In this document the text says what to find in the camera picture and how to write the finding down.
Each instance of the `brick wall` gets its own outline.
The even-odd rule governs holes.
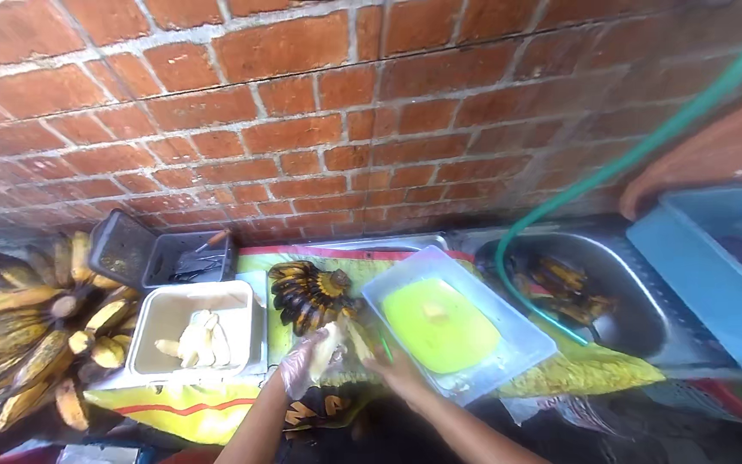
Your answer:
[[[115,207],[246,243],[510,216],[741,49],[740,2],[0,2],[0,231]]]

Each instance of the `clear plastic container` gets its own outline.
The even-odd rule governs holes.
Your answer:
[[[362,290],[365,299],[401,346],[405,345],[388,323],[383,301],[394,291],[431,278],[439,278],[459,291],[500,332],[500,340],[492,353],[478,364],[457,372],[431,372],[409,353],[429,383],[458,405],[467,405],[557,352],[554,340],[433,245],[376,276]]]

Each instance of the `peeled banana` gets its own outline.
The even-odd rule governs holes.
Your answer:
[[[81,394],[76,389],[73,379],[62,380],[54,389],[56,397],[56,409],[62,420],[80,432],[88,430],[88,410]]]
[[[99,337],[93,344],[91,359],[102,367],[115,369],[124,365],[125,351],[110,337]]]

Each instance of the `red stripe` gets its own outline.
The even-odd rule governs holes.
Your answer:
[[[308,256],[320,256],[323,258],[345,258],[345,259],[374,259],[379,261],[401,261],[408,258],[414,251],[363,251],[349,249],[311,248],[303,245],[276,245],[271,247],[240,248],[239,254],[272,254],[292,253]],[[451,258],[462,259],[474,263],[474,257],[462,251],[446,251]]]
[[[114,411],[121,415],[129,415],[133,413],[141,413],[144,411],[165,411],[167,413],[173,413],[175,415],[192,415],[195,412],[199,412],[205,409],[215,409],[217,411],[221,411],[223,409],[230,408],[231,406],[241,406],[241,405],[253,405],[254,404],[254,398],[238,398],[236,400],[228,401],[227,403],[222,403],[221,405],[216,406],[208,406],[204,403],[200,403],[199,405],[193,405],[190,408],[186,409],[177,409],[173,406],[168,405],[136,405],[136,406],[124,406],[121,408],[116,408]]]

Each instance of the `blue plastic tub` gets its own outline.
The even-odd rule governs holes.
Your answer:
[[[721,244],[742,243],[742,186],[665,194],[626,235],[742,367],[742,263]]]

